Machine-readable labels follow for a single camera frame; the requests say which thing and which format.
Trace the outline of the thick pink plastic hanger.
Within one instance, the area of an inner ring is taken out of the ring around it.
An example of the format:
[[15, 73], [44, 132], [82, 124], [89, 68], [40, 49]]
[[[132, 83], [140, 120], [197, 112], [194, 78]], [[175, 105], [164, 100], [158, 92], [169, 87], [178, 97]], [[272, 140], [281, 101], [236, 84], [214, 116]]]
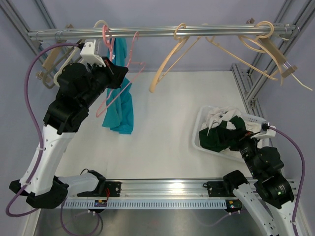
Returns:
[[109, 50], [109, 59], [112, 62], [114, 58], [114, 44], [115, 44], [115, 39], [111, 38], [110, 36], [107, 35], [107, 31], [109, 30], [109, 27], [104, 24], [102, 26], [102, 38], [104, 45], [108, 48]]

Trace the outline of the dark green t shirt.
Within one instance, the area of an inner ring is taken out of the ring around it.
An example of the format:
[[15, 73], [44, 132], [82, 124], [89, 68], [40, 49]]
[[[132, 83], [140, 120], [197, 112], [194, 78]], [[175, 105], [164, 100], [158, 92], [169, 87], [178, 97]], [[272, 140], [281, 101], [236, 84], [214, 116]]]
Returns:
[[199, 142], [202, 148], [214, 152], [221, 152], [225, 149], [238, 151], [240, 143], [252, 132], [246, 129], [244, 120], [235, 116], [229, 121], [222, 121], [213, 128], [204, 128], [199, 131]]

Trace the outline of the beige plastic hanger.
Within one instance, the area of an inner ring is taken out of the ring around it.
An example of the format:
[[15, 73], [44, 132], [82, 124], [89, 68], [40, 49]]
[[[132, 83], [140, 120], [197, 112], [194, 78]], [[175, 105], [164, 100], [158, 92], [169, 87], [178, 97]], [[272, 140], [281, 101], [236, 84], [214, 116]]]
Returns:
[[173, 39], [177, 41], [178, 43], [175, 45], [175, 47], [170, 51], [170, 53], [167, 55], [167, 57], [164, 59], [164, 61], [161, 63], [160, 67], [158, 68], [157, 72], [155, 73], [153, 80], [149, 87], [149, 92], [154, 93], [157, 84], [165, 77], [165, 75], [178, 63], [178, 61], [186, 55], [186, 53], [202, 38], [202, 36], [197, 36], [196, 40], [182, 53], [181, 56], [178, 57], [178, 59], [165, 71], [163, 72], [164, 68], [167, 66], [170, 59], [179, 52], [187, 43], [190, 36], [179, 36], [178, 31], [186, 29], [187, 25], [185, 23], [180, 23], [177, 28], [175, 29], [173, 33]]

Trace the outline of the teal blue t shirt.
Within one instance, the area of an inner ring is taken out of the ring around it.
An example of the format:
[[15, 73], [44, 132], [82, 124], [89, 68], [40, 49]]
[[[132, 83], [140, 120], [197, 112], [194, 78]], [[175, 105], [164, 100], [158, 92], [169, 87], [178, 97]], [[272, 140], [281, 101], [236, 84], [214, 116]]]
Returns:
[[[127, 57], [127, 43], [124, 38], [117, 38], [114, 42], [112, 62], [118, 66], [125, 66]], [[128, 78], [124, 78], [123, 83], [118, 89], [109, 89], [107, 96], [109, 105], [102, 127], [109, 128], [119, 134], [130, 135], [133, 131], [134, 115], [132, 96], [129, 92], [132, 83]]]

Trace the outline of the cream white t shirt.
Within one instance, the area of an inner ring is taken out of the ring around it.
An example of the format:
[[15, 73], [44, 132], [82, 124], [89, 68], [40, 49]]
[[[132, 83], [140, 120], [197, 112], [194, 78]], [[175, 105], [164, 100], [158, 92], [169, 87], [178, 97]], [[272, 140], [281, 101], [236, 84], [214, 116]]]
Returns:
[[[232, 108], [232, 107], [225, 107], [225, 108], [216, 108], [211, 110], [207, 117], [206, 121], [202, 124], [201, 130], [204, 128], [213, 128], [218, 126], [223, 120], [229, 121], [233, 117], [239, 116], [242, 118], [242, 113], [239, 109]], [[253, 134], [258, 133], [261, 130], [261, 125], [259, 124], [252, 124], [249, 122], [245, 122], [246, 129]]]

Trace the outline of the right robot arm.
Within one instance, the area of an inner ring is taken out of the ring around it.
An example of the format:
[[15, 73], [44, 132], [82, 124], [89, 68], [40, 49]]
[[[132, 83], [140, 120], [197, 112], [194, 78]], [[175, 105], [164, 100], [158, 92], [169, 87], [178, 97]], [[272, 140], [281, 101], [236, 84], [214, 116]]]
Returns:
[[234, 195], [245, 206], [262, 234], [265, 236], [297, 236], [297, 197], [281, 173], [284, 164], [275, 147], [258, 148], [251, 132], [237, 137], [231, 146], [239, 151], [252, 177], [256, 191], [239, 171], [223, 177], [223, 191]]

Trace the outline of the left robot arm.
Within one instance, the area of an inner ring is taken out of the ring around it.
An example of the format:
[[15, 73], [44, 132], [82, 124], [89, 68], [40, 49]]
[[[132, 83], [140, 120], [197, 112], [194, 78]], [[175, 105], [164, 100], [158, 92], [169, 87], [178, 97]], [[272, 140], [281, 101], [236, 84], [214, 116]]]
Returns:
[[67, 146], [89, 115], [90, 106], [106, 89], [117, 89], [128, 68], [102, 57], [104, 65], [73, 63], [58, 77], [56, 99], [49, 105], [39, 134], [41, 141], [25, 176], [10, 183], [10, 190], [21, 193], [35, 209], [54, 209], [69, 196], [105, 197], [106, 178], [89, 170], [71, 177], [55, 175]]

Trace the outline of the cream rounded hanger left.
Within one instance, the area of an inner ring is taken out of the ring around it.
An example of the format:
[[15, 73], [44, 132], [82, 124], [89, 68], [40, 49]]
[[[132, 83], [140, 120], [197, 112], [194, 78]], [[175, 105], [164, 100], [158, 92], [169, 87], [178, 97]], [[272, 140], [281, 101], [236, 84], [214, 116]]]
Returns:
[[[103, 24], [103, 25], [107, 25], [107, 22], [105, 20], [98, 20], [95, 25], [94, 28], [96, 28], [98, 25]], [[60, 69], [58, 70], [58, 72], [54, 75], [54, 84], [57, 85], [58, 87], [60, 86], [57, 79], [58, 77], [61, 75], [64, 67], [66, 67], [71, 59], [75, 56], [75, 54], [79, 51], [79, 48], [74, 47], [71, 51], [69, 56], [66, 58], [65, 62], [62, 64], [62, 66], [60, 67]]]

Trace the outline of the tan clip hanger left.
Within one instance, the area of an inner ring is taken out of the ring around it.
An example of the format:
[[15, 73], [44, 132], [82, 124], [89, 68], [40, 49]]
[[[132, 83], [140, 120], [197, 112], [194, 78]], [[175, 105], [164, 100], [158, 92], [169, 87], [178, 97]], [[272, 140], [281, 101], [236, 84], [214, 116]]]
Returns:
[[54, 86], [56, 86], [54, 84], [54, 75], [58, 72], [73, 48], [74, 46], [66, 46], [65, 52], [62, 56], [60, 56], [60, 53], [62, 51], [61, 47], [52, 49], [42, 64], [43, 70], [36, 72], [36, 77], [42, 81], [43, 85], [47, 89], [52, 89]]

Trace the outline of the tan clip hanger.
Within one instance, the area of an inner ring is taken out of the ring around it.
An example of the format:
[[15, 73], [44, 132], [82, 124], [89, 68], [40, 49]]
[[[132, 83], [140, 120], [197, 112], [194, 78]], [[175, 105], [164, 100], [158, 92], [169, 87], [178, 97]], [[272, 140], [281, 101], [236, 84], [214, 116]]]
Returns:
[[58, 72], [73, 48], [74, 46], [66, 46], [65, 52], [62, 56], [60, 56], [60, 53], [62, 51], [61, 47], [52, 49], [42, 64], [43, 70], [36, 72], [36, 77], [42, 81], [43, 85], [47, 89], [52, 89], [54, 86], [56, 86], [54, 84], [54, 75]]
[[297, 70], [296, 66], [290, 65], [287, 61], [284, 54], [275, 46], [275, 44], [270, 40], [270, 37], [274, 33], [274, 25], [268, 21], [261, 21], [255, 25], [259, 26], [269, 26], [270, 30], [266, 35], [258, 35], [255, 38], [249, 38], [246, 36], [239, 36], [240, 41], [250, 50], [257, 52], [259, 54], [267, 54], [272, 61], [276, 64], [276, 71], [271, 73], [270, 75], [266, 70], [262, 71], [257, 69], [254, 66], [251, 66], [253, 70], [256, 72], [266, 76], [267, 78], [277, 81], [278, 78], [275, 78], [275, 75], [279, 73], [280, 75], [280, 85], [282, 86], [284, 83], [284, 79], [288, 76], [292, 76], [301, 86], [304, 88], [313, 91], [312, 88], [303, 84], [295, 75], [294, 72]]

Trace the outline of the tan clip hanger right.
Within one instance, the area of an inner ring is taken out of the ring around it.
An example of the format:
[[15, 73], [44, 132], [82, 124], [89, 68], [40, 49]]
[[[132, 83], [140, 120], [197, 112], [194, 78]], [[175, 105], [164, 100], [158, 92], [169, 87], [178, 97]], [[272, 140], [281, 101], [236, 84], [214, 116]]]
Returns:
[[250, 50], [257, 52], [259, 54], [267, 54], [272, 61], [276, 64], [276, 71], [271, 73], [270, 75], [266, 70], [262, 71], [257, 69], [254, 66], [251, 66], [253, 70], [256, 72], [266, 76], [267, 78], [277, 81], [278, 78], [275, 78], [275, 75], [279, 73], [280, 75], [280, 85], [282, 86], [284, 83], [284, 79], [288, 76], [292, 76], [301, 86], [304, 88], [313, 91], [312, 88], [303, 84], [295, 75], [294, 72], [297, 70], [296, 66], [290, 65], [287, 61], [284, 54], [275, 46], [275, 44], [270, 40], [270, 37], [274, 33], [274, 25], [268, 21], [261, 21], [255, 25], [259, 26], [269, 26], [270, 30], [266, 35], [258, 35], [255, 38], [249, 38], [246, 36], [239, 36], [240, 41]]

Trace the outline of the beige hanger right thick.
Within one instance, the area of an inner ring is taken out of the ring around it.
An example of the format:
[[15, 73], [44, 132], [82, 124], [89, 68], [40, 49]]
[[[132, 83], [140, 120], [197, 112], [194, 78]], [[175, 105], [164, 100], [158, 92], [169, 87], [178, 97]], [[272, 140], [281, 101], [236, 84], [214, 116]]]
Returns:
[[249, 38], [247, 36], [240, 35], [238, 36], [239, 40], [248, 49], [254, 52], [260, 53], [260, 54], [267, 54], [272, 59], [272, 61], [276, 64], [277, 69], [275, 72], [269, 75], [266, 70], [262, 71], [253, 65], [249, 65], [248, 63], [246, 63], [246, 65], [248, 65], [254, 71], [260, 73], [261, 75], [273, 81], [278, 80], [278, 78], [275, 78], [275, 75], [279, 73], [280, 85], [282, 86], [284, 83], [283, 66], [284, 66], [284, 63], [286, 62], [286, 57], [270, 39], [270, 36], [272, 36], [272, 34], [274, 33], [274, 26], [271, 22], [268, 22], [268, 21], [259, 22], [255, 26], [256, 27], [269, 26], [270, 30], [266, 35], [258, 35], [255, 38]]

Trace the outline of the white plastic basket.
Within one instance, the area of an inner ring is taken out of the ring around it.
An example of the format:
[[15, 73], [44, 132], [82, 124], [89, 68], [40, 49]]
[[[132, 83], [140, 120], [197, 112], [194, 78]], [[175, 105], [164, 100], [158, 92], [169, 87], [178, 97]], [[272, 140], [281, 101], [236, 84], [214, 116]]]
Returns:
[[[213, 109], [216, 109], [216, 107], [210, 106], [210, 105], [205, 105], [200, 108], [197, 114], [194, 129], [192, 132], [191, 142], [192, 142], [193, 147], [199, 151], [203, 151], [211, 155], [219, 156], [220, 158], [225, 158], [225, 159], [229, 159], [229, 160], [233, 160], [237, 162], [243, 162], [243, 159], [239, 152], [230, 151], [229, 149], [223, 150], [222, 152], [214, 152], [214, 151], [205, 149], [200, 145], [199, 131], [202, 128], [202, 124], [206, 121], [206, 117], [208, 113]], [[245, 122], [249, 122], [252, 124], [262, 125], [263, 123], [267, 122], [264, 118], [260, 118], [260, 117], [253, 116], [246, 113], [242, 113], [242, 118]]]

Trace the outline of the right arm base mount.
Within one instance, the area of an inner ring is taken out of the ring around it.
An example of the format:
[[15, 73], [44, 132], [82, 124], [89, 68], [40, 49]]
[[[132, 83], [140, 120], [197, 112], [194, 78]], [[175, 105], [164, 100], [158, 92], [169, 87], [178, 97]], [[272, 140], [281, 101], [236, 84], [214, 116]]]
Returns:
[[203, 184], [207, 189], [209, 197], [235, 197], [233, 194], [233, 185], [226, 181], [209, 181]]

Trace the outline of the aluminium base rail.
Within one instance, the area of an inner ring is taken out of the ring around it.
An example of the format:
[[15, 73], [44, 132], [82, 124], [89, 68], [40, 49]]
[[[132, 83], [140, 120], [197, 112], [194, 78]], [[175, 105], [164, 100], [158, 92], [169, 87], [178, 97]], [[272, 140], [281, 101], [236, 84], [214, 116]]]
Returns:
[[101, 181], [120, 181], [120, 199], [203, 199], [208, 198], [207, 189], [203, 184], [209, 181], [223, 181], [223, 179], [106, 179], [96, 177], [91, 173], [72, 177], [54, 177], [50, 183], [40, 184], [39, 180], [32, 180], [26, 187], [27, 193], [41, 196], [49, 192], [55, 193], [62, 199], [75, 198], [78, 193], [93, 191]]

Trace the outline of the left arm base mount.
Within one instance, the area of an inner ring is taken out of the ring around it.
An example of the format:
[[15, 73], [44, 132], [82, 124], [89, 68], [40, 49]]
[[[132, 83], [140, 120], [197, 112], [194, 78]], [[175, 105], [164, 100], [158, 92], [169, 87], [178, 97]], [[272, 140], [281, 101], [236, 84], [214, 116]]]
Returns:
[[120, 181], [101, 181], [93, 191], [78, 193], [77, 197], [120, 197]]

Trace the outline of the silver hanging rail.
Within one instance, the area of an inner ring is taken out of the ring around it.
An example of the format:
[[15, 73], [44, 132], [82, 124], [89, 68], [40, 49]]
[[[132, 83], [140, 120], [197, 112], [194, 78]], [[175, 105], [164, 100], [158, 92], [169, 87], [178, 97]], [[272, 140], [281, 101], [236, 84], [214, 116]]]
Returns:
[[[110, 28], [105, 32], [106, 36], [114, 38], [133, 37], [138, 33], [140, 37], [185, 37], [185, 36], [236, 36], [236, 35], [279, 35], [291, 37], [299, 31], [293, 24], [267, 23], [245, 24], [245, 25], [198, 25], [198, 26], [164, 26], [164, 27], [132, 27], [132, 28]], [[31, 40], [66, 40], [66, 39], [88, 39], [101, 38], [102, 27], [90, 29], [46, 29], [31, 30], [27, 33]]]

